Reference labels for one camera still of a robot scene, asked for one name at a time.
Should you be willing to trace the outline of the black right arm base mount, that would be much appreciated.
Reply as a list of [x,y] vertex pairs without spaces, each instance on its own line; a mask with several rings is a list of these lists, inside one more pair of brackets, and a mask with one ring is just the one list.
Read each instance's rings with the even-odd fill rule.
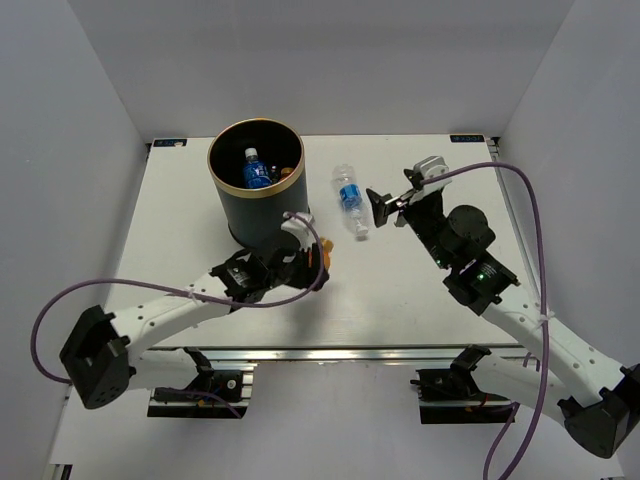
[[514,404],[494,393],[479,389],[471,373],[489,348],[471,345],[447,368],[419,369],[410,381],[419,399],[422,425],[473,425],[505,423]]

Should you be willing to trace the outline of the orange juice bottle with label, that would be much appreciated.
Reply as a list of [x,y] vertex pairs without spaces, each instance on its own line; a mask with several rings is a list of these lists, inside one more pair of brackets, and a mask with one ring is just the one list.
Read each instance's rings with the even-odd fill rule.
[[326,270],[329,270],[331,266],[331,253],[334,249],[334,243],[331,240],[322,237],[320,245],[322,247],[324,268]]

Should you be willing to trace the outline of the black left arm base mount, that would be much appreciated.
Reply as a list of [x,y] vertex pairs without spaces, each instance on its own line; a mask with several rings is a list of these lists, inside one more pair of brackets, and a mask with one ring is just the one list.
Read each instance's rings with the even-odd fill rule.
[[252,375],[248,367],[214,366],[203,352],[185,348],[196,375],[183,388],[152,390],[147,416],[180,419],[242,419],[251,398]]

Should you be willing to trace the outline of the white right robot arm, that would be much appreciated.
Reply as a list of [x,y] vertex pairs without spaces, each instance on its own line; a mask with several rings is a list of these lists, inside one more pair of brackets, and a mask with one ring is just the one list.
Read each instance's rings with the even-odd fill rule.
[[447,270],[444,284],[460,305],[534,357],[549,356],[543,414],[586,451],[612,457],[639,423],[639,368],[623,366],[544,314],[517,276],[488,252],[495,234],[480,209],[459,205],[446,212],[439,190],[397,197],[369,190],[367,196],[376,226],[392,213],[410,226],[436,265]]

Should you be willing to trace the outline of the clear bottle dark blue label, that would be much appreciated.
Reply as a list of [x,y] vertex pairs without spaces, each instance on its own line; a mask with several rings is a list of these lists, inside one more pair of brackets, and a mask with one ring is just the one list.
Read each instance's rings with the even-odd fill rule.
[[243,178],[247,189],[256,190],[272,185],[269,170],[259,158],[255,148],[247,148],[244,151],[245,162],[243,166]]

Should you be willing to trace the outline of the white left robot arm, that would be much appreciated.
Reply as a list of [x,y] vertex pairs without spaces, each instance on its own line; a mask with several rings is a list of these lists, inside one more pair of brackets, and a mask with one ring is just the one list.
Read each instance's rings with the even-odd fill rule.
[[309,213],[285,211],[263,243],[234,253],[184,289],[159,285],[152,301],[116,312],[85,310],[60,352],[84,407],[104,407],[136,389],[215,398],[214,369],[198,349],[156,345],[240,309],[280,307],[320,290],[329,279],[328,254],[313,223]]

